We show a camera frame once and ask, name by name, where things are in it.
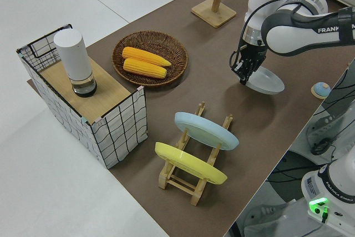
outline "wooden mug stand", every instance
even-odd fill
[[[191,11],[215,28],[231,20],[237,14],[233,9],[221,3],[221,0],[205,0],[194,6]]]
[[[195,115],[201,116],[204,109],[205,109],[205,102],[202,102],[199,104],[199,107],[198,107],[197,111],[195,112]],[[228,115],[225,118],[225,121],[223,123],[223,127],[225,129],[228,129],[232,120],[233,120],[233,116],[231,114]],[[190,139],[190,137],[187,135],[187,130],[185,130],[183,132],[182,136],[180,137],[179,141],[175,145],[175,147],[183,151],[185,149],[189,139]],[[215,164],[216,158],[217,158],[218,153],[220,151],[220,147],[221,147],[221,144],[218,145],[216,148],[212,149],[211,154],[207,160],[208,164],[210,164],[212,166]],[[175,167],[176,167],[175,165],[169,163],[168,161],[165,162],[165,165],[159,174],[159,187],[162,189],[165,189],[167,184],[169,183],[169,184],[183,190],[184,192],[191,195],[190,203],[192,205],[196,206],[202,196],[202,193],[204,192],[207,180],[206,179],[199,179],[197,185],[192,185],[192,184],[188,183],[187,181],[174,175]]]

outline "yellow corn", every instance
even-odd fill
[[[163,67],[135,58],[127,58],[123,63],[123,69],[130,73],[153,78],[164,79],[166,77],[166,69]]]
[[[122,57],[135,58],[162,67],[171,66],[171,63],[163,57],[134,47],[125,47],[122,51]]]

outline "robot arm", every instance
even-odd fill
[[[294,56],[315,48],[355,44],[355,9],[327,10],[326,0],[249,0],[238,49],[230,59],[240,83],[246,84],[257,71],[268,49]]]

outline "wooden base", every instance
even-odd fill
[[[197,111],[195,112],[195,115],[201,116],[204,109],[205,109],[205,102],[202,102],[199,104],[199,107],[198,107]],[[225,129],[228,129],[232,120],[233,120],[233,116],[230,114],[229,116],[226,117],[226,119],[223,123],[223,127]],[[184,131],[175,147],[180,150],[184,150],[189,139],[190,139],[190,137],[187,135],[187,131]],[[212,149],[211,154],[207,160],[208,164],[210,164],[212,166],[215,164],[216,158],[217,158],[218,153],[220,151],[220,147],[221,147],[221,145]],[[183,190],[184,192],[191,195],[190,204],[196,206],[197,203],[199,202],[199,200],[202,196],[202,193],[204,192],[205,186],[207,184],[206,179],[199,179],[197,185],[194,186],[194,185],[188,183],[187,181],[174,175],[174,170],[175,170],[175,165],[173,165],[169,162],[165,162],[165,165],[159,174],[159,187],[161,187],[162,189],[165,189],[167,184],[169,183],[169,184],[179,188],[180,190]]]
[[[217,11],[213,11],[214,6],[216,6],[216,3],[214,2],[215,0],[203,1],[197,6],[194,6],[191,11],[209,25],[218,28],[222,24],[234,18],[237,12],[222,3],[218,3],[219,6],[217,7]]]
[[[90,61],[98,85],[98,89],[92,97],[82,98],[74,93],[61,61],[42,70],[40,74],[81,116],[93,124],[97,118],[130,96],[130,92],[96,62],[92,59]]]

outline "plate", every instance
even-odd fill
[[[283,81],[263,66],[249,77],[245,85],[263,94],[278,94],[285,90]]]
[[[168,60],[171,66],[166,67],[166,77],[157,79],[125,71],[122,57],[125,47],[142,49]],[[184,73],[187,62],[187,51],[178,40],[166,33],[155,31],[141,31],[124,37],[116,44],[112,53],[112,63],[119,75],[134,84],[147,87],[157,87],[177,80]]]
[[[178,148],[157,142],[155,152],[169,163],[200,179],[206,179],[209,183],[222,184],[227,179],[227,176],[220,170]]]
[[[177,112],[175,124],[182,132],[187,129],[188,136],[210,147],[216,148],[222,144],[221,150],[233,150],[239,145],[238,139],[230,131],[195,114]]]

